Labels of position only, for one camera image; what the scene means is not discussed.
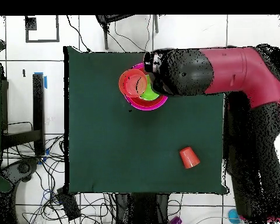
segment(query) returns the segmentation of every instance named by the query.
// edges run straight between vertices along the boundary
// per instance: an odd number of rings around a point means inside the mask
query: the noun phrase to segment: floor
[[[29,39],[56,39],[55,16],[36,16],[37,30],[29,31]],[[25,17],[0,16],[0,39],[6,42],[6,49],[0,52],[0,62],[5,76],[9,81],[8,119],[16,123],[32,119],[32,74],[43,72],[47,76],[45,89],[45,138],[51,147],[54,138],[64,133],[64,55],[63,46],[73,46],[86,51],[83,43],[94,52],[152,51],[158,48],[202,48],[234,46],[256,46],[268,43],[280,48],[280,15],[161,15],[159,33],[153,32],[152,15],[135,15],[110,25],[108,36],[109,49],[104,49],[103,30],[95,16],[69,16],[69,21],[78,32],[69,25],[66,16],[59,16],[59,42],[57,43],[26,43]],[[9,132],[24,131],[29,124],[10,125]],[[56,142],[50,153],[62,155]],[[20,146],[21,154],[29,154],[30,148]],[[16,150],[6,150],[3,166],[16,161],[19,156]],[[64,164],[55,163],[53,176],[56,188],[64,185]],[[54,160],[48,159],[51,166]],[[27,183],[21,183],[16,197],[16,211],[20,224],[28,224],[33,212],[37,212],[45,202],[44,189],[48,188],[51,179],[45,171],[45,166],[39,165],[37,174]],[[235,208],[233,189],[230,176],[225,177],[230,193],[226,195],[213,194],[172,194],[169,202],[169,219],[180,216],[182,224],[231,224],[228,212]],[[45,220],[37,214],[34,224],[93,224],[102,221],[111,224],[111,214],[103,194],[78,194],[75,196],[84,215],[80,219]],[[59,214],[64,212],[59,207]],[[56,211],[48,210],[47,215],[56,219]]]

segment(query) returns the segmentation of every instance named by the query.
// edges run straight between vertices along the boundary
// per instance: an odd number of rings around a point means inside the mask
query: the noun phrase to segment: metal stand
[[[153,19],[155,21],[155,26],[156,26],[156,33],[159,32],[159,24],[158,24],[158,15],[153,15]]]
[[[108,50],[108,34],[107,34],[107,30],[108,30],[108,27],[107,25],[103,26],[104,28],[104,41],[105,41],[105,49]]]
[[[7,127],[7,89],[8,82],[2,81],[2,109],[3,127]],[[33,130],[12,134],[3,134],[2,149],[8,149],[17,145],[34,142],[36,156],[43,155],[44,148],[44,94],[43,76],[33,75]]]

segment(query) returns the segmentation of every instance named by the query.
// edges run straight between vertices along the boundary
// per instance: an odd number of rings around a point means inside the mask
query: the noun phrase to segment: blue object
[[[43,161],[45,162],[47,160],[47,158],[46,157],[43,157]]]
[[[36,75],[44,75],[44,72],[35,72]],[[48,88],[47,76],[44,76],[44,87]]]
[[[44,87],[47,89],[48,85],[47,85],[47,76],[44,77]]]
[[[231,209],[228,212],[228,219],[232,224],[240,224],[239,215],[237,214],[235,209]]]

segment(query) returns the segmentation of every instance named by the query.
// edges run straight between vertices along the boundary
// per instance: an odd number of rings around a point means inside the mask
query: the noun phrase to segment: red cup
[[[130,98],[139,97],[147,87],[147,80],[139,69],[129,69],[120,76],[118,85],[123,95]]]
[[[197,164],[200,163],[199,158],[194,153],[194,151],[191,149],[191,147],[186,147],[180,151],[181,159],[183,160],[184,167],[186,169],[190,169]]]

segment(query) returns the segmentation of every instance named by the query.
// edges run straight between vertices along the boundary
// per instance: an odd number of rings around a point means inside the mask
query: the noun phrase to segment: dark green table
[[[133,108],[118,79],[143,53],[69,54],[69,190],[226,193],[221,185],[223,95],[173,97]],[[179,150],[201,163],[185,169]]]

